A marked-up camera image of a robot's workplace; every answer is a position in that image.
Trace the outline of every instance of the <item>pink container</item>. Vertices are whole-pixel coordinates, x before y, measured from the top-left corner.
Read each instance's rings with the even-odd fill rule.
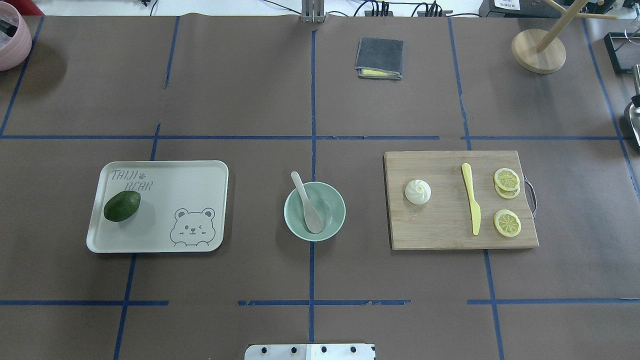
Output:
[[[0,2],[0,19],[18,18],[15,35],[5,45],[0,45],[0,71],[16,67],[27,58],[31,50],[31,32],[18,10],[4,1]]]

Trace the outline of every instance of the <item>light green bowl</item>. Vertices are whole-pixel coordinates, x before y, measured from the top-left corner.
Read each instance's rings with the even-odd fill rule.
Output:
[[[347,209],[338,190],[331,185],[313,181],[304,184],[309,201],[320,218],[323,229],[319,234],[310,233],[305,224],[302,200],[297,190],[293,190],[284,202],[284,221],[297,237],[307,241],[322,241],[335,235],[344,224]]]

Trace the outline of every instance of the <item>bowl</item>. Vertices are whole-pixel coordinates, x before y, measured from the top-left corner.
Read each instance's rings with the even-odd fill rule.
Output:
[[[289,230],[303,240],[327,240],[335,235],[344,224],[344,218],[347,213],[344,200],[338,190],[329,184],[312,181],[305,183],[304,187],[311,205],[314,206],[318,215],[322,218],[322,231],[314,234],[307,229],[302,200],[296,189],[289,194],[284,202],[284,220]]]
[[[15,35],[5,45],[0,45],[0,71],[4,71],[27,58],[31,50],[31,32],[18,10],[4,1],[0,2],[0,18],[10,19],[9,23],[18,27]]]

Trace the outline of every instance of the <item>blue tape line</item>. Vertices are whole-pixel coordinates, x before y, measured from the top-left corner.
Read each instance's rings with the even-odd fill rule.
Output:
[[[22,78],[24,77],[24,73],[27,71],[27,65],[29,65],[29,59],[31,59],[31,54],[33,54],[33,49],[35,48],[36,42],[38,41],[38,36],[40,36],[40,29],[42,29],[43,22],[44,22],[44,16],[40,18],[40,22],[38,23],[38,29],[36,30],[36,34],[33,36],[33,40],[31,41],[31,50],[27,55],[27,57],[24,59],[24,65],[22,66],[22,70],[20,71],[18,82],[16,82],[15,84],[15,88],[13,89],[13,95],[11,96],[11,101],[9,101],[9,107],[7,107],[6,109],[2,126],[0,126],[0,136],[2,136],[2,134],[4,133],[4,129],[6,128],[6,123],[9,121],[9,114],[11,114],[11,109],[13,108],[13,103],[15,102],[15,98],[16,96],[18,96],[18,90],[20,90],[20,84],[22,84]]]
[[[313,300],[314,306],[402,306],[411,300]],[[309,300],[240,300],[238,306],[309,306]]]
[[[315,296],[316,296],[316,285],[315,285],[315,277],[316,277],[316,243],[312,242],[309,244],[309,343],[313,344],[315,341],[315,324],[314,324],[314,313],[315,313]]]
[[[316,180],[316,31],[311,32],[311,181]]]
[[[471,140],[619,140],[617,136],[470,136]]]
[[[316,180],[316,31],[311,31],[311,181]],[[309,343],[315,341],[316,244],[309,243]]]
[[[152,140],[150,135],[3,135],[2,139],[18,140]]]
[[[598,67],[598,62],[596,61],[596,56],[591,46],[591,37],[589,36],[589,31],[587,29],[587,22],[585,21],[584,18],[582,19],[582,28],[584,30],[584,37],[586,38],[587,46],[589,47],[589,54],[591,54],[591,61],[593,62],[593,67],[596,70],[596,75],[598,76],[598,82],[600,83],[602,94],[604,95],[605,102],[607,103],[607,108],[609,109],[609,116],[611,116],[611,122],[613,122],[613,127],[615,128],[616,134],[618,135],[618,140],[620,141],[620,148],[622,149],[622,153],[625,155],[625,161],[627,162],[627,170],[629,171],[629,175],[631,176],[631,181],[634,184],[636,197],[638,198],[638,201],[640,201],[640,192],[638,192],[639,188],[638,188],[638,182],[636,179],[636,173],[634,172],[634,169],[631,166],[631,161],[629,160],[629,155],[627,154],[627,148],[625,147],[625,142],[622,137],[622,132],[620,131],[620,127],[618,126],[616,116],[613,112],[613,107],[611,106],[609,93],[607,93],[607,88],[604,86],[604,81],[602,80],[602,75],[600,73],[600,67]]]
[[[439,136],[317,136],[318,140],[439,140]]]
[[[151,147],[151,161],[156,159],[156,148],[158,146],[158,135],[160,134],[160,124],[156,126],[156,134],[154,135],[154,145]]]
[[[382,305],[382,306],[402,306],[410,303],[411,300],[316,300],[318,306],[362,306],[362,305]]]
[[[118,337],[116,339],[116,349],[113,352],[113,360],[118,360],[120,356],[120,345],[122,344],[122,334],[124,333],[124,323],[127,319],[127,308],[129,306],[129,295],[131,294],[131,283],[133,282],[133,272],[136,269],[136,256],[131,255],[131,263],[129,264],[129,276],[127,278],[127,287],[124,292],[124,300],[122,302],[122,314],[120,315],[120,326],[118,328]]]
[[[467,305],[640,304],[640,299],[472,299]]]
[[[171,41],[171,52],[169,53],[169,63],[166,66],[166,79],[164,80],[164,88],[169,85],[169,76],[171,76],[171,64],[173,63],[173,52],[175,50],[175,39],[178,37],[178,25],[180,24],[180,17],[175,17],[175,25],[173,27],[173,40]]]
[[[464,120],[465,126],[465,137],[464,139],[467,141],[467,150],[471,150],[471,139],[469,137],[469,125],[467,122],[467,111],[465,110],[465,105],[462,102],[462,82],[460,81],[460,70],[458,68],[458,55],[456,54],[456,40],[453,36],[453,23],[451,22],[451,18],[447,18],[447,22],[449,23],[449,38],[451,39],[451,52],[453,53],[453,67],[456,70],[456,82],[458,85],[458,98],[460,99],[460,112],[462,113],[462,119]]]
[[[0,306],[122,306],[121,300],[0,300]],[[169,306],[167,300],[130,301],[129,306]]]
[[[160,140],[311,140],[311,136],[160,135]]]
[[[249,300],[239,301],[238,306],[308,306],[309,300]]]
[[[498,356],[504,360],[504,350],[502,349],[502,333],[500,331],[500,320],[498,319],[498,307],[495,303],[495,290],[493,288],[493,275],[491,273],[491,260],[489,250],[484,250],[484,267],[486,269],[486,280],[489,284],[489,296],[491,296],[491,311],[493,313],[493,328],[495,329],[495,340],[498,343]]]

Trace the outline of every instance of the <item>wooden cutting board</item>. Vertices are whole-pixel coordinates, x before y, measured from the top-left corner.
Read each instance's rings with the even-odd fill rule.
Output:
[[[469,163],[474,195],[480,205],[480,232],[471,230],[471,212],[461,166]],[[493,175],[511,168],[520,176],[520,194],[503,199],[495,191]],[[414,179],[431,186],[431,198],[414,205],[404,188]],[[387,206],[394,250],[522,249],[538,247],[538,236],[524,190],[517,151],[393,151],[385,153]],[[496,211],[508,209],[522,223],[513,238],[493,226]]]

